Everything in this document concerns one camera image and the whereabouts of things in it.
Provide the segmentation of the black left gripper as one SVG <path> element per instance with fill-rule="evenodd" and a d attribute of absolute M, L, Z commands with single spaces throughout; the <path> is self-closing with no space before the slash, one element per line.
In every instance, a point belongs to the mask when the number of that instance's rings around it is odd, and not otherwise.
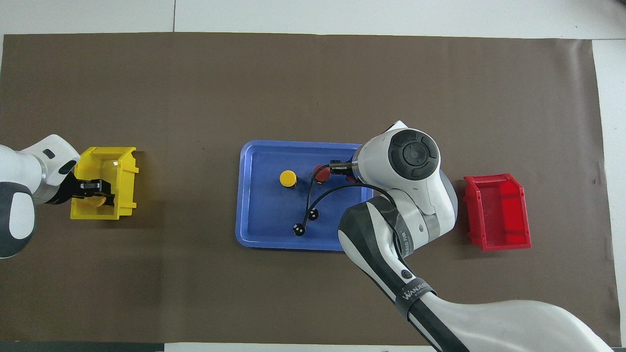
<path fill-rule="evenodd" d="M 49 199 L 49 204 L 58 205 L 72 198 L 84 198 L 85 191 L 110 191 L 111 184 L 103 179 L 88 181 L 77 179 L 73 172 L 69 172 L 60 183 L 56 194 Z M 94 196 L 92 203 L 95 206 L 114 206 L 115 195 Z"/>

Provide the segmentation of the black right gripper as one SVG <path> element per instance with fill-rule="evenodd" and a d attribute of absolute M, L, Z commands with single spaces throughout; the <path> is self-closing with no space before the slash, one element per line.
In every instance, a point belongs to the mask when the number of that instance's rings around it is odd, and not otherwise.
<path fill-rule="evenodd" d="M 353 163 L 351 161 L 341 162 L 340 160 L 331 160 L 331 174 L 343 176 L 347 182 L 360 182 L 355 176 Z"/>

